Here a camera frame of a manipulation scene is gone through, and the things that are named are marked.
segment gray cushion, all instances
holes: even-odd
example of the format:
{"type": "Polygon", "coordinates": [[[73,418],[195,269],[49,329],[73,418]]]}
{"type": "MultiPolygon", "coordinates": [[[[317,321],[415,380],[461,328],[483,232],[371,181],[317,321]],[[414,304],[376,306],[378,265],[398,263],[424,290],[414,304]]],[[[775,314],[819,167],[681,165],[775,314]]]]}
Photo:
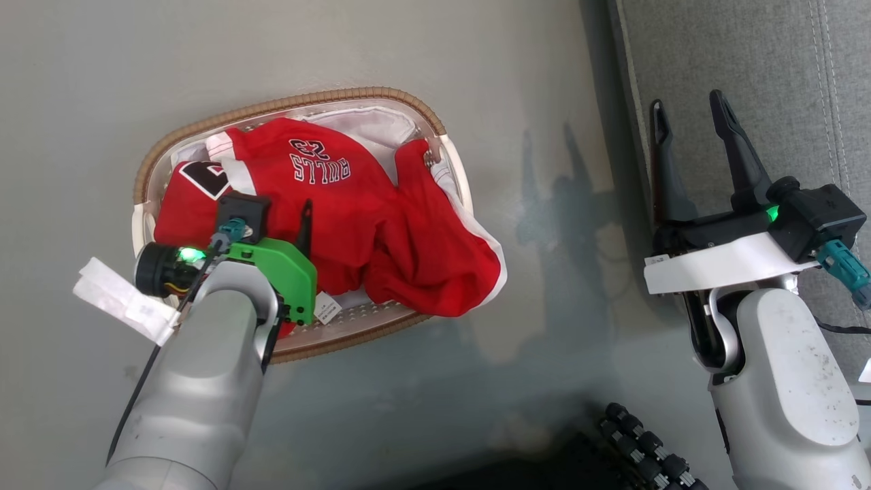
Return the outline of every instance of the gray cushion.
{"type": "MultiPolygon", "coordinates": [[[[803,187],[833,182],[871,209],[871,3],[612,0],[611,7],[645,177],[648,108],[662,99],[690,198],[703,214],[729,209],[726,152],[707,98],[719,88],[772,180],[790,174],[803,187]]],[[[871,224],[854,251],[871,264],[871,224]]],[[[800,293],[827,323],[871,323],[825,272],[803,273],[800,293]]],[[[855,381],[871,356],[871,337],[827,339],[855,381]]]]}

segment white paper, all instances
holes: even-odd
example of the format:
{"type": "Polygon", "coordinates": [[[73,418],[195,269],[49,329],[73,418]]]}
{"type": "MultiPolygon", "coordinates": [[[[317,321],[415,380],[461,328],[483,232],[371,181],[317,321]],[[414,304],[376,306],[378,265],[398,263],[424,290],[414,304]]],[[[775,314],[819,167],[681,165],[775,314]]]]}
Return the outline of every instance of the white paper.
{"type": "Polygon", "coordinates": [[[314,316],[321,320],[321,323],[326,325],[340,311],[341,306],[327,293],[321,291],[314,297],[314,316]]]}
{"type": "Polygon", "coordinates": [[[172,306],[140,293],[117,272],[92,257],[79,271],[73,294],[163,345],[172,335],[179,313],[172,306]]]}

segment laundry basket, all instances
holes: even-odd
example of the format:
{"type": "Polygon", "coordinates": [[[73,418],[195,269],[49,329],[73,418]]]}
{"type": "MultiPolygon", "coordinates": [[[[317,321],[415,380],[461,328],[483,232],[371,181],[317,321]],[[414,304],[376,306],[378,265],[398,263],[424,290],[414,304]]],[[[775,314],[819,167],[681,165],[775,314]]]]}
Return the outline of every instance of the laundry basket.
{"type": "MultiPolygon", "coordinates": [[[[250,105],[167,134],[145,156],[133,188],[133,253],[138,254],[148,242],[154,241],[160,202],[174,166],[180,161],[198,158],[197,152],[207,137],[231,127],[250,131],[277,118],[309,120],[330,113],[375,107],[408,118],[413,124],[411,138],[426,139],[430,146],[429,157],[448,162],[456,184],[456,195],[471,214],[472,200],[463,164],[444,125],[432,109],[413,95],[387,87],[332,90],[250,105]]],[[[374,304],[365,294],[356,296],[356,300],[351,300],[353,306],[343,309],[329,324],[315,320],[313,324],[297,327],[289,336],[280,339],[275,345],[272,362],[294,361],[363,344],[429,318],[396,302],[374,304]]],[[[177,304],[178,300],[170,296],[166,301],[177,304]]]]}

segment jersey logo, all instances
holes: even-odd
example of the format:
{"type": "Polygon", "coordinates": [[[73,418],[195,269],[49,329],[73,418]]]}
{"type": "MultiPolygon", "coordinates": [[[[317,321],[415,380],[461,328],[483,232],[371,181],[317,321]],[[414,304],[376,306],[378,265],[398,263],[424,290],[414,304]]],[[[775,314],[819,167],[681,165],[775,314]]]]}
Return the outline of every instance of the jersey logo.
{"type": "Polygon", "coordinates": [[[351,164],[345,159],[330,161],[324,144],[317,140],[289,140],[302,156],[290,153],[294,163],[294,179],[299,182],[332,184],[351,176],[351,164]]]}
{"type": "Polygon", "coordinates": [[[180,169],[179,174],[185,176],[203,194],[217,201],[230,187],[230,180],[224,168],[211,161],[189,161],[180,169]]]}
{"type": "Polygon", "coordinates": [[[329,155],[324,153],[324,144],[317,140],[290,140],[290,146],[293,146],[296,151],[307,157],[316,158],[318,160],[329,160],[329,155]]]}

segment black cable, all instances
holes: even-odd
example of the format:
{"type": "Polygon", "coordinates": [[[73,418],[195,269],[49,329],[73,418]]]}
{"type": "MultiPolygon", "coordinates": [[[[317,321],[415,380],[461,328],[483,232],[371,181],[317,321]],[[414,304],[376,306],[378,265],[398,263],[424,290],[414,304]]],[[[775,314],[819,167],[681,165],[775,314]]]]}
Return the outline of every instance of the black cable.
{"type": "Polygon", "coordinates": [[[820,326],[821,329],[830,331],[832,333],[849,333],[849,334],[866,334],[871,335],[871,329],[867,329],[865,327],[839,327],[837,325],[830,325],[821,321],[816,316],[814,317],[817,325],[820,326]]]}
{"type": "Polygon", "coordinates": [[[139,392],[142,391],[142,385],[145,384],[145,379],[148,378],[148,373],[152,370],[152,366],[154,365],[154,359],[158,358],[159,353],[160,346],[155,345],[154,350],[152,350],[152,355],[148,358],[148,362],[145,363],[145,368],[142,369],[139,381],[136,382],[136,388],[133,388],[133,394],[130,396],[130,400],[127,402],[127,407],[125,407],[124,413],[121,415],[118,427],[115,428],[115,435],[111,438],[109,455],[106,456],[107,466],[109,466],[109,461],[111,460],[112,455],[115,454],[115,446],[118,445],[118,439],[121,439],[121,431],[124,430],[124,424],[127,422],[127,418],[130,417],[130,412],[133,410],[133,404],[136,403],[136,398],[139,398],[139,392]]]}
{"type": "MultiPolygon", "coordinates": [[[[218,240],[214,247],[210,249],[209,254],[206,256],[206,261],[203,262],[203,267],[197,272],[197,275],[193,278],[193,282],[191,282],[191,287],[188,288],[187,294],[185,297],[179,301],[179,307],[176,309],[179,313],[181,310],[185,308],[187,302],[191,301],[194,298],[194,295],[197,294],[199,290],[199,283],[203,280],[203,276],[206,275],[206,270],[212,265],[212,262],[215,260],[215,256],[217,255],[217,250],[220,249],[221,241],[218,240]]],[[[136,388],[133,388],[133,394],[130,395],[130,399],[127,401],[127,407],[124,409],[124,413],[121,414],[121,420],[118,421],[118,426],[115,427],[115,435],[111,438],[111,444],[109,445],[109,455],[106,456],[106,465],[109,466],[109,461],[111,461],[111,457],[115,454],[115,448],[118,446],[118,440],[121,439],[121,432],[124,430],[124,425],[127,423],[127,418],[130,417],[130,412],[133,411],[133,406],[136,404],[137,398],[139,398],[139,392],[142,391],[142,386],[145,384],[145,380],[148,378],[148,373],[152,371],[152,366],[154,366],[155,359],[158,358],[158,354],[160,353],[160,346],[155,345],[152,350],[152,354],[148,357],[148,362],[145,363],[145,367],[142,368],[142,374],[139,375],[139,381],[136,382],[136,388]]]]}

